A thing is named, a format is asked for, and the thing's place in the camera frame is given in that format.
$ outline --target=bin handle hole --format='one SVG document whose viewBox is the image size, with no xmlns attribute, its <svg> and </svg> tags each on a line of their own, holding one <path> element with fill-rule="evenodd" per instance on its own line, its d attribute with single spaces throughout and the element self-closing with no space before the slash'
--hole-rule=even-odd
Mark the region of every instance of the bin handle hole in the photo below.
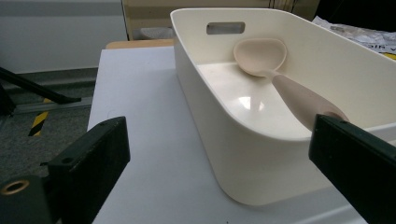
<svg viewBox="0 0 396 224">
<path fill-rule="evenodd" d="M 245 23 L 242 21 L 210 22 L 206 26 L 208 35 L 240 35 L 245 32 Z"/>
</svg>

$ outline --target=white panel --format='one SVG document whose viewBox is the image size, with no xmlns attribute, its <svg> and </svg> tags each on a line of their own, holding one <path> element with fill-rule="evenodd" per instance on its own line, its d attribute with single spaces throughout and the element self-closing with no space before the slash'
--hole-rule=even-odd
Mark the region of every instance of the white panel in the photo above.
<svg viewBox="0 0 396 224">
<path fill-rule="evenodd" d="M 120 0 L 0 0 L 0 66 L 14 73 L 97 67 L 126 40 Z"/>
<path fill-rule="evenodd" d="M 334 187 L 264 206 L 246 206 L 225 195 L 174 59 L 172 47 L 102 53 L 89 128 L 125 116 L 132 158 L 93 223 L 365 223 Z"/>
</svg>

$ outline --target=floor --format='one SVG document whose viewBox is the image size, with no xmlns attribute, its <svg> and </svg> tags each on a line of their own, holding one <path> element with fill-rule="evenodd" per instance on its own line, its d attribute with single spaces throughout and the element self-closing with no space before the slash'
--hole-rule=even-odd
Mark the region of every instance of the floor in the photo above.
<svg viewBox="0 0 396 224">
<path fill-rule="evenodd" d="M 96 74 L 97 68 L 21 75 L 82 99 L 62 106 L 2 82 L 17 108 L 12 116 L 0 117 L 0 183 L 20 175 L 46 176 L 46 162 L 87 132 Z"/>
</svg>

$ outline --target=beige ladle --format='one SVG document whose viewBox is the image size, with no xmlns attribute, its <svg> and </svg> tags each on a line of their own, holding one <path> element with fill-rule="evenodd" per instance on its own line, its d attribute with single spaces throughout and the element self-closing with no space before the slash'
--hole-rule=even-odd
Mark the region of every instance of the beige ladle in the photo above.
<svg viewBox="0 0 396 224">
<path fill-rule="evenodd" d="M 233 48 L 239 67 L 250 75 L 271 78 L 291 113 L 310 131 L 316 114 L 348 120 L 336 105 L 276 71 L 285 62 L 286 55 L 283 42 L 271 38 L 245 39 Z"/>
</svg>

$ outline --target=plastic bag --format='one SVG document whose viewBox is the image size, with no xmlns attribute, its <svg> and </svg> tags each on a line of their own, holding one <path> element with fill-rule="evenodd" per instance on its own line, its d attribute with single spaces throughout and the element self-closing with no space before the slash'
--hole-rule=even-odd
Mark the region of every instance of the plastic bag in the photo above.
<svg viewBox="0 0 396 224">
<path fill-rule="evenodd" d="M 369 30 L 344 24 L 332 24 L 316 16 L 312 22 L 364 47 L 396 60 L 396 32 Z"/>
</svg>

